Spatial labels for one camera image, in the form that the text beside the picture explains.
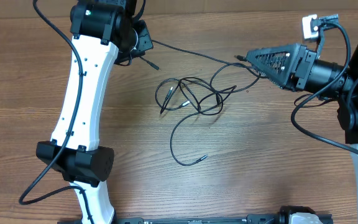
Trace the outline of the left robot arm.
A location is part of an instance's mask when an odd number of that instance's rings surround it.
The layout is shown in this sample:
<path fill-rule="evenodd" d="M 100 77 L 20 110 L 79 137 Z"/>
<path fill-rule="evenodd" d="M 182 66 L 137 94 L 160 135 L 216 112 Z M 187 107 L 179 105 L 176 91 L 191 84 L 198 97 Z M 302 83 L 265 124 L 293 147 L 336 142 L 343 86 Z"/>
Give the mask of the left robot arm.
<path fill-rule="evenodd" d="M 99 143 L 99 120 L 113 66 L 129 66 L 153 45 L 135 1 L 78 1 L 71 9 L 70 76 L 59 120 L 36 155 L 75 191 L 81 223 L 113 223 L 107 179 L 114 151 Z"/>

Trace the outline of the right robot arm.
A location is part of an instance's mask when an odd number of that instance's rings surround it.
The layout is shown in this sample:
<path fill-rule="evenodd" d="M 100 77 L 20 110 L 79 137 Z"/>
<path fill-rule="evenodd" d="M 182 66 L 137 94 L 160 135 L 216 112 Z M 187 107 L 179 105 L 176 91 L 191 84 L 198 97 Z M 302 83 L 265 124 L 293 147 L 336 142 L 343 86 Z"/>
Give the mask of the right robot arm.
<path fill-rule="evenodd" d="M 279 88 L 307 93 L 291 112 L 291 123 L 297 130 L 351 153 L 356 175 L 358 221 L 358 44 L 352 52 L 350 38 L 338 23 L 326 22 L 318 29 L 319 32 L 340 30 L 346 45 L 344 65 L 322 61 L 318 50 L 310 50 L 302 44 L 251 50 L 245 60 Z M 343 144 L 312 133 L 296 122 L 297 112 L 315 98 L 338 103 L 337 119 L 345 132 Z"/>

